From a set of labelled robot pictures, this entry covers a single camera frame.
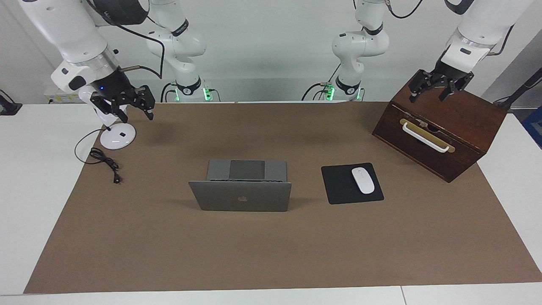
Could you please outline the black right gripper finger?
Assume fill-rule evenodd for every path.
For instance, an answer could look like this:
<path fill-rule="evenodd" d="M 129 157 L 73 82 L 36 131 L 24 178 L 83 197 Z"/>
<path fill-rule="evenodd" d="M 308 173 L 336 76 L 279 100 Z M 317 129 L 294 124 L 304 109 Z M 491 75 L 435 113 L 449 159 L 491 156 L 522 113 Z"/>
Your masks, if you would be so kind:
<path fill-rule="evenodd" d="M 134 106 L 144 112 L 148 120 L 153 120 L 153 109 L 155 106 L 155 97 L 147 85 L 134 89 Z"/>
<path fill-rule="evenodd" d="M 92 95 L 90 98 L 90 103 L 103 124 L 114 124 L 117 122 L 127 123 L 127 105 L 121 105 L 119 107 L 121 112 L 121 118 L 119 118 L 118 115 L 112 112 L 111 103 L 108 100 L 103 99 L 102 96 Z"/>

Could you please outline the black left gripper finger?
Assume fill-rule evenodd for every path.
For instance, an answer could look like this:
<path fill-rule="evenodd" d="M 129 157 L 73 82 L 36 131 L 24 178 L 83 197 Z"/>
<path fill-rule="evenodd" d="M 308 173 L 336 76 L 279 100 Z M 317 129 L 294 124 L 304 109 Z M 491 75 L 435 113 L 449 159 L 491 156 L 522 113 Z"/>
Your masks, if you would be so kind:
<path fill-rule="evenodd" d="M 456 80 L 449 80 L 443 91 L 439 94 L 439 100 L 444 102 L 447 98 L 459 90 Z"/>
<path fill-rule="evenodd" d="M 411 103 L 416 102 L 418 95 L 423 91 L 423 87 L 426 84 L 426 78 L 413 78 L 409 83 L 410 97 L 409 101 Z"/>

